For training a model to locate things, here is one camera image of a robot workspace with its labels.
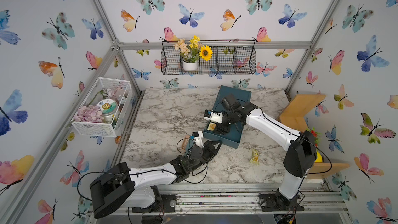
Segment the dark teal top drawer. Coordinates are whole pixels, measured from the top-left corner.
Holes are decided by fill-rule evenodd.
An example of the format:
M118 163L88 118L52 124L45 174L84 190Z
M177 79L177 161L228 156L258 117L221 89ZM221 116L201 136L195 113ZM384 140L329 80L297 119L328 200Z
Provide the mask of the dark teal top drawer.
M208 127L209 123L210 123L210 121L208 121L208 123L203 131L203 136L206 139L208 139L210 141L222 141L223 145L238 149L238 147L240 145L242 132L244 129L244 126L242 126L241 123L232 125L230 132L228 134L220 134L217 131L217 126L214 129L214 131L207 131L207 127Z

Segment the yellow cookie packet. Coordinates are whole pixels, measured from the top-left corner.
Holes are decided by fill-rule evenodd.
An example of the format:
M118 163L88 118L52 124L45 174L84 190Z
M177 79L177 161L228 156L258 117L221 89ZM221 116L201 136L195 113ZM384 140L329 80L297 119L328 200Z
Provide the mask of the yellow cookie packet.
M260 156L260 153L259 153L256 149L253 149L253 150L252 150L252 156L251 156L250 162L253 163L253 164L255 164L255 165L259 165L259 164L260 164L260 162L259 162L259 156Z
M208 127L207 127L207 131L214 131L214 129L216 128L217 124L216 123L212 123L210 122Z

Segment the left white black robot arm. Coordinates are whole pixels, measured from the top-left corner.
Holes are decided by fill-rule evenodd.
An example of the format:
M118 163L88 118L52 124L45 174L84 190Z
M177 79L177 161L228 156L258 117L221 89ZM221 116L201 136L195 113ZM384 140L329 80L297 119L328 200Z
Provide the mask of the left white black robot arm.
M206 141L203 147L193 145L186 155L159 167L135 169L125 162L117 164L90 184L94 218L106 217L121 207L148 212L160 207L158 186L187 181L199 167L208 167L221 146L222 141Z

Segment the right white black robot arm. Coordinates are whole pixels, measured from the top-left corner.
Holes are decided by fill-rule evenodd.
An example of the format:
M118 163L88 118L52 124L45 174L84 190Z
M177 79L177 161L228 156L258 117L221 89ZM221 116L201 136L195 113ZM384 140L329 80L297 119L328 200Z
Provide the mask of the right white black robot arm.
M255 128L272 138L285 151L285 175L276 194L291 201L297 196L302 182L317 159L315 137L309 131L300 132L271 118L263 109L251 102L241 104L230 94L221 100L225 114L216 120L215 130L225 134L238 122Z

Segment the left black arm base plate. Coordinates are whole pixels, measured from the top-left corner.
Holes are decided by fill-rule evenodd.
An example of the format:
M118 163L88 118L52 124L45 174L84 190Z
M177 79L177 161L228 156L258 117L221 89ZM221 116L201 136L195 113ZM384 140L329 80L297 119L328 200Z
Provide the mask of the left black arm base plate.
M132 213L174 213L177 205L176 195L159 195L149 207L133 207Z

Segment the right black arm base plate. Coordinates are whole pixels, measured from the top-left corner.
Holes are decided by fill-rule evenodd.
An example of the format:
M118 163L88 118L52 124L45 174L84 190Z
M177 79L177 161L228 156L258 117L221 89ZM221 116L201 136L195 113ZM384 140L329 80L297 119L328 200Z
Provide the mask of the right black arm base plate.
M278 191L272 194L260 194L259 204L263 212L288 212L288 211L304 211L304 206L301 206L302 198L299 194L289 200L285 198Z

